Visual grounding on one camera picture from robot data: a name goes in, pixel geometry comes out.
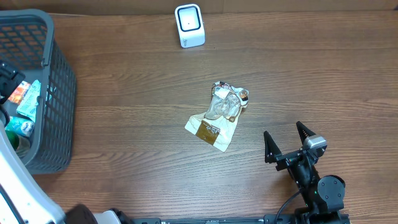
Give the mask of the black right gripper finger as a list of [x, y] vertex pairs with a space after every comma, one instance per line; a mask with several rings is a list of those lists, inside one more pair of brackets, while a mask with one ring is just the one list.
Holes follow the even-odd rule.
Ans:
[[309, 144], [309, 141], [311, 140], [310, 137], [316, 135], [313, 131], [308, 129], [301, 121], [296, 122], [296, 127], [303, 145]]
[[265, 143], [265, 162], [266, 163], [276, 162], [277, 161], [276, 158], [281, 156], [282, 153], [268, 131], [264, 132], [264, 143]]

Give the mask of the light teal wrapper pack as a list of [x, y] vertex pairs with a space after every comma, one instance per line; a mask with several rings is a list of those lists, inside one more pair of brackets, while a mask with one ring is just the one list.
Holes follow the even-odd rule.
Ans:
[[36, 120], [36, 111], [38, 105], [37, 97], [40, 96], [40, 90], [41, 82], [35, 80], [16, 109], [18, 114], [29, 118], [33, 122]]

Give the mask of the beige clear snack bag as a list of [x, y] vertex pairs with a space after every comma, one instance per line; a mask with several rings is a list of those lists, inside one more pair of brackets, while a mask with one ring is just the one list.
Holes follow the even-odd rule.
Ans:
[[185, 129], [225, 152], [231, 143], [239, 116], [247, 108], [249, 91], [228, 83], [215, 82], [208, 110], [189, 117]]

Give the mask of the green lid jar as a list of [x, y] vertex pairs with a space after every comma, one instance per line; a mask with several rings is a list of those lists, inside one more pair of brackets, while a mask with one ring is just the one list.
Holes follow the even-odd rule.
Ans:
[[8, 140], [19, 157], [24, 157], [30, 150], [30, 141], [12, 131], [6, 131]]

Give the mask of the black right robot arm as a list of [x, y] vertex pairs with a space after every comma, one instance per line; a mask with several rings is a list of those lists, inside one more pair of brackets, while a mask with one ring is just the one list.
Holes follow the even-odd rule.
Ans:
[[265, 215], [265, 223], [345, 224], [349, 216], [344, 208], [346, 184], [337, 175], [320, 177], [315, 168], [327, 148], [326, 139], [296, 122], [302, 146], [283, 154], [269, 132], [264, 132], [265, 162], [275, 163], [276, 170], [287, 170], [298, 187], [275, 215]]

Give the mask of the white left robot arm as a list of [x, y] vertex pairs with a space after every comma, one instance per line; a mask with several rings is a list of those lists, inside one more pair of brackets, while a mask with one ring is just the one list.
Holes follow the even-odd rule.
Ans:
[[133, 223], [122, 211], [112, 208], [92, 213], [83, 204], [68, 212], [37, 184], [6, 136], [10, 117], [4, 109], [1, 123], [1, 223]]

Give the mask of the white barcode scanner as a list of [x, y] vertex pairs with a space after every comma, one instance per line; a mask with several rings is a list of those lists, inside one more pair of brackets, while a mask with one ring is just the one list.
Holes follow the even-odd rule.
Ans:
[[204, 22], [197, 4], [178, 6], [175, 9], [175, 19], [182, 48], [197, 47], [205, 43]]

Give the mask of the orange tissue pack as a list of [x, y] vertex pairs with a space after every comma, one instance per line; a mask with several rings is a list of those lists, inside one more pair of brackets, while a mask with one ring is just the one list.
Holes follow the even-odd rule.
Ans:
[[19, 86], [13, 91], [13, 93], [10, 95], [10, 97], [8, 98], [8, 100], [11, 103], [15, 103], [15, 104], [20, 104], [21, 101], [24, 99], [27, 91], [29, 90], [31, 84], [27, 83], [25, 81], [22, 81]]

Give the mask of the dark grey plastic basket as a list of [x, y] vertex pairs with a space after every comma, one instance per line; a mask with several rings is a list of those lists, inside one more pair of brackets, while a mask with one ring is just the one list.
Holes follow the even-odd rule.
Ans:
[[[41, 82], [30, 150], [21, 161], [31, 174], [65, 170], [72, 156], [76, 78], [56, 43], [52, 18], [38, 9], [1, 11], [1, 61]], [[17, 104], [7, 100], [1, 109], [20, 117]]]

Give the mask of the teal tissue pack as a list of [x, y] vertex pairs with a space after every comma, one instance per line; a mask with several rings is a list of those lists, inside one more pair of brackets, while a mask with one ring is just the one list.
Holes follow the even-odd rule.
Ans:
[[34, 127], [35, 123], [29, 119], [11, 116], [5, 130], [29, 138], [34, 131]]

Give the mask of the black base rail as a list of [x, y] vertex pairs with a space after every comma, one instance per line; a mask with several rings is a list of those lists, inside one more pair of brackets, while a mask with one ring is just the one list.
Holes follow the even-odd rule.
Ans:
[[351, 224], [347, 215], [342, 215], [341, 220], [325, 220], [320, 221], [297, 221], [294, 215], [280, 215], [275, 221], [276, 215], [264, 215], [263, 217], [246, 217], [246, 218], [189, 218], [189, 219], [168, 219], [160, 218], [132, 218], [133, 224], [294, 224], [294, 223], [341, 223]]

